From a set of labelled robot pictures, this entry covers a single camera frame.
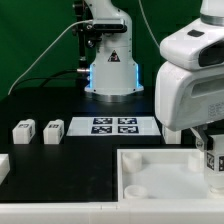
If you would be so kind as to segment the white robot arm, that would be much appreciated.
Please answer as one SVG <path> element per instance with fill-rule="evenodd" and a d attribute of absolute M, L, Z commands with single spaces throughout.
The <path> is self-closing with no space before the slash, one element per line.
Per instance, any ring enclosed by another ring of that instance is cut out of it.
<path fill-rule="evenodd" d="M 141 92 L 132 57 L 132 20 L 111 0 L 84 0 L 92 14 L 89 42 L 96 47 L 85 91 L 118 101 Z M 155 86 L 155 115 L 169 130 L 191 129 L 197 147 L 212 151 L 206 125 L 224 119 L 224 0 L 202 0 L 200 17 L 163 39 Z"/>

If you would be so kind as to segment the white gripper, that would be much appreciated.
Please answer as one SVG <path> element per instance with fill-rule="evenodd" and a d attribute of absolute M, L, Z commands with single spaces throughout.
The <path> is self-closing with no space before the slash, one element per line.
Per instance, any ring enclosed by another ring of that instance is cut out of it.
<path fill-rule="evenodd" d="M 224 119 L 224 66 L 189 71 L 165 62 L 156 79 L 155 115 L 172 131 L 193 127 L 196 147 L 211 151 L 214 140 L 200 125 Z"/>

